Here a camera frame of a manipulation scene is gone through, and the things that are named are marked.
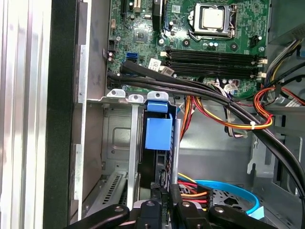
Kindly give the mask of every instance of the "white connector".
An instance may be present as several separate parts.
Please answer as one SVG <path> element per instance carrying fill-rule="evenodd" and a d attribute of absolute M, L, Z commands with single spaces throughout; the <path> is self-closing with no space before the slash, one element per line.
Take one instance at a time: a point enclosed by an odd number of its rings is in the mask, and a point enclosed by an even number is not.
<path fill-rule="evenodd" d="M 134 0 L 134 12 L 141 12 L 141 0 Z"/>

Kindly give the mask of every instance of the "ram slot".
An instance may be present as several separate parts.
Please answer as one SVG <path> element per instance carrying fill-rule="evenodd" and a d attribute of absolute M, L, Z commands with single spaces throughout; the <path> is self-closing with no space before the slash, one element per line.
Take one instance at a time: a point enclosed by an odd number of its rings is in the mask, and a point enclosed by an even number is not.
<path fill-rule="evenodd" d="M 253 66 L 257 61 L 257 57 L 252 55 L 184 51 L 184 50 L 168 51 L 167 59 L 170 60 L 171 62 L 214 63 L 221 65 L 243 65 L 243 66 Z"/>
<path fill-rule="evenodd" d="M 256 75 L 257 68 L 232 68 L 230 66 L 217 66 L 208 64 L 167 63 L 179 76 L 217 76 L 219 78 L 250 78 Z"/>

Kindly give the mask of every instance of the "white sticker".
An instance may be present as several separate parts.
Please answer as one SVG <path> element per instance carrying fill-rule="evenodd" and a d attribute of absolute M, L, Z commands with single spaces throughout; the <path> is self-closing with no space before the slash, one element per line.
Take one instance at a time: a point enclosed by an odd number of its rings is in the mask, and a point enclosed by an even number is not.
<path fill-rule="evenodd" d="M 224 86 L 224 91 L 229 93 L 231 91 L 235 91 L 238 90 L 238 88 L 236 87 L 236 85 L 234 83 L 228 83 Z"/>
<path fill-rule="evenodd" d="M 173 69 L 170 69 L 169 67 L 166 67 L 166 66 L 161 71 L 162 74 L 168 75 L 168 76 L 172 76 L 174 72 L 175 71 Z"/>
<path fill-rule="evenodd" d="M 300 106 L 302 105 L 299 101 L 296 99 L 291 100 L 286 106 Z"/>
<path fill-rule="evenodd" d="M 149 61 L 148 68 L 157 72 L 159 71 L 160 66 L 161 66 L 161 61 L 151 58 L 151 60 Z"/>
<path fill-rule="evenodd" d="M 181 6 L 172 5 L 172 13 L 180 13 Z"/>

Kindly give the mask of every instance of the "red wire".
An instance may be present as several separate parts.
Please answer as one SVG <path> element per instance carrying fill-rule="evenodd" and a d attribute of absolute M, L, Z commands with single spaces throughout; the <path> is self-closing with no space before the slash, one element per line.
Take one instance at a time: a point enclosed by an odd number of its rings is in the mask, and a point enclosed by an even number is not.
<path fill-rule="evenodd" d="M 185 201 L 194 201 L 194 202 L 197 202 L 197 203 L 200 203 L 200 204 L 206 204 L 207 201 L 206 200 L 199 200 L 199 199 L 183 199 Z"/>
<path fill-rule="evenodd" d="M 178 184 L 182 184 L 182 185 L 188 185 L 188 186 L 195 186 L 197 187 L 196 184 L 192 184 L 192 183 L 189 183 L 189 182 L 182 182 L 182 181 L 178 181 Z"/>

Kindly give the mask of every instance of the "pci slot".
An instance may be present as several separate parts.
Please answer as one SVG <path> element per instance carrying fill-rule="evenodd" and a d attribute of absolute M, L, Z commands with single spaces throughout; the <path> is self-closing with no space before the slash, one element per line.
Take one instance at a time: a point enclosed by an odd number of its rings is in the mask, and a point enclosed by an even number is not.
<path fill-rule="evenodd" d="M 121 0 L 121 17 L 126 21 L 128 0 Z"/>
<path fill-rule="evenodd" d="M 195 64 L 195 63 L 175 63 L 167 62 L 168 67 L 173 69 L 179 76 L 216 76 L 219 78 L 245 78 L 255 76 L 258 73 L 257 68 L 238 68 L 230 66 L 219 66 L 209 64 Z"/>

